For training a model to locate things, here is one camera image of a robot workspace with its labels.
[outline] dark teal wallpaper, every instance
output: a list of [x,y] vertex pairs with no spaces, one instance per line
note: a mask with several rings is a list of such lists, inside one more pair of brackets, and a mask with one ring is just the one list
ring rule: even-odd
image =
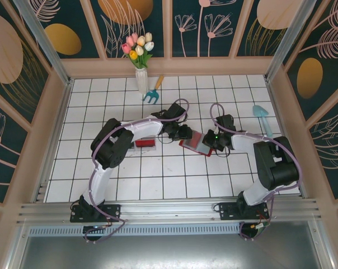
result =
[[295,49],[295,47],[296,47],[298,41],[301,39],[303,33],[305,32],[307,26],[308,26],[309,23],[311,22],[312,17],[313,17],[314,14],[316,13],[316,11],[317,11],[317,9],[319,8],[319,6],[320,6],[321,3],[322,3],[322,0],[317,0],[317,1],[316,1],[316,4],[314,4],[314,8],[313,8],[312,12],[309,14],[309,17],[308,17],[308,19],[306,20],[306,23],[303,25],[301,32],[300,32],[299,35],[297,36],[295,42],[292,44],[292,46],[291,46],[289,52],[287,53],[286,57],[285,57],[284,60],[283,60],[283,64],[284,64],[284,65],[286,65],[286,62],[287,62],[288,59],[291,57],[291,54],[292,54],[293,50]]
[[164,57],[162,0],[91,0],[91,4],[108,58],[124,57],[125,38],[146,32],[153,35],[153,57]]
[[27,132],[0,109],[0,203],[5,199],[26,136]]
[[310,130],[335,199],[338,199],[338,103]]
[[299,1],[254,0],[237,56],[273,56]]
[[338,0],[327,6],[287,74],[305,119],[338,89]]
[[32,122],[48,73],[0,3],[0,95]]
[[173,0],[172,56],[229,56],[242,4],[243,0]]

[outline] white tulip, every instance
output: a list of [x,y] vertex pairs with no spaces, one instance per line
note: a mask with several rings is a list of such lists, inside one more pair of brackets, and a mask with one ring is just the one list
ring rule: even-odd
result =
[[146,45],[144,45],[144,48],[150,52],[154,48],[154,42],[148,42]]

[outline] purple cable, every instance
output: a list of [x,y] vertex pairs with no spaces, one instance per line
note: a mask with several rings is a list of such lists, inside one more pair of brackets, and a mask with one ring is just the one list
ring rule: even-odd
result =
[[[233,134],[235,134],[235,135],[242,135],[242,134],[245,134],[245,136],[249,136],[249,137],[252,137],[252,138],[257,138],[257,139],[262,139],[262,140],[270,141],[270,142],[276,144],[277,146],[279,146],[281,149],[283,149],[283,150],[288,154],[288,156],[291,157],[291,159],[293,160],[293,162],[294,162],[294,164],[295,164],[295,166],[296,166],[296,168],[297,168],[297,171],[298,171],[298,175],[299,175],[298,181],[297,181],[296,184],[293,185],[293,186],[290,186],[290,187],[280,187],[280,188],[278,188],[278,189],[276,190],[277,192],[278,192],[278,191],[282,191],[282,190],[286,190],[286,189],[293,189],[293,188],[295,188],[295,187],[297,187],[297,186],[299,186],[299,185],[301,184],[301,181],[302,181],[302,168],[301,168],[300,164],[298,163],[298,160],[296,159],[296,157],[288,150],[288,148],[286,148],[284,145],[282,145],[281,143],[277,142],[276,140],[274,140],[274,139],[272,139],[272,138],[270,138],[270,137],[259,136],[259,135],[257,135],[257,134],[248,133],[248,132],[245,132],[245,133],[242,133],[242,132],[236,132],[236,131],[233,131],[233,130],[230,130],[230,129],[226,129],[225,127],[221,126],[219,123],[217,123],[217,122],[215,121],[215,118],[214,118],[214,116],[213,116],[213,107],[214,107],[215,105],[221,107],[221,109],[223,110],[223,115],[225,115],[225,109],[224,109],[224,107],[223,107],[222,105],[220,105],[219,103],[214,103],[214,104],[212,104],[211,107],[210,107],[210,117],[211,117],[212,121],[214,122],[214,124],[215,124],[217,127],[219,127],[220,129],[222,129],[222,130],[224,130],[224,131],[227,131],[227,132],[229,132],[229,133],[233,133]],[[264,197],[263,200],[264,200],[265,202],[268,202],[269,200],[271,201],[270,216],[269,216],[269,219],[268,219],[268,223],[270,223],[270,222],[271,222],[271,217],[272,217],[273,208],[274,208],[274,192],[269,193],[267,196]],[[243,233],[241,232],[241,229],[242,229],[244,223],[245,223],[245,222],[241,222],[241,223],[240,223],[240,227],[239,227],[239,235],[240,235],[240,237],[243,238],[243,239],[249,238],[249,236],[247,236],[247,235],[245,235],[245,234],[243,234]]]
[[[139,123],[143,123],[143,122],[173,122],[175,120],[178,120],[182,117],[184,117],[187,112],[189,111],[189,102],[184,99],[184,98],[179,98],[177,100],[175,100],[174,103],[178,102],[178,101],[184,101],[186,102],[187,104],[187,108],[186,110],[184,111],[184,113],[179,116],[179,117],[176,117],[176,118],[173,118],[173,119],[141,119],[141,120],[138,120],[138,121],[135,121],[135,122],[131,122],[131,123],[127,123],[127,124],[123,124],[121,126],[118,126],[116,128],[114,128],[112,131],[110,131],[102,140],[101,142],[98,144],[98,146],[96,147],[96,149],[94,150],[93,152],[93,155],[92,155],[92,162],[94,163],[95,165],[95,169],[93,170],[92,172],[92,175],[90,177],[90,182],[89,182],[89,186],[88,186],[88,194],[89,194],[89,197],[90,197],[90,200],[91,200],[91,203],[92,203],[92,206],[99,212],[101,213],[102,215],[106,216],[107,218],[110,218],[110,219],[113,219],[113,220],[117,220],[117,221],[121,221],[122,224],[116,228],[114,231],[112,231],[109,235],[105,236],[105,237],[101,237],[100,239],[96,240],[96,241],[93,241],[93,244],[96,244],[99,243],[99,242],[103,242],[104,240],[108,239],[109,237],[111,237],[113,234],[115,234],[119,229],[121,229],[124,225],[125,225],[125,220],[119,218],[119,217],[115,217],[115,216],[111,216],[109,214],[107,214],[106,212],[104,212],[103,210],[101,210],[96,204],[95,204],[95,201],[93,200],[93,196],[92,196],[92,181],[93,181],[93,178],[96,174],[96,172],[98,171],[98,163],[96,162],[96,156],[97,156],[97,153],[99,151],[99,149],[101,148],[101,146],[105,143],[105,141],[113,134],[115,133],[116,131],[122,129],[122,128],[125,128],[125,127],[129,127],[129,126],[134,126],[134,125],[137,125]],[[85,239],[87,240],[87,243],[89,243],[90,241],[88,240],[87,238],[87,235],[88,233],[94,231],[94,230],[102,230],[103,228],[94,228],[94,229],[90,229],[88,230],[85,234],[84,234],[84,237]]]

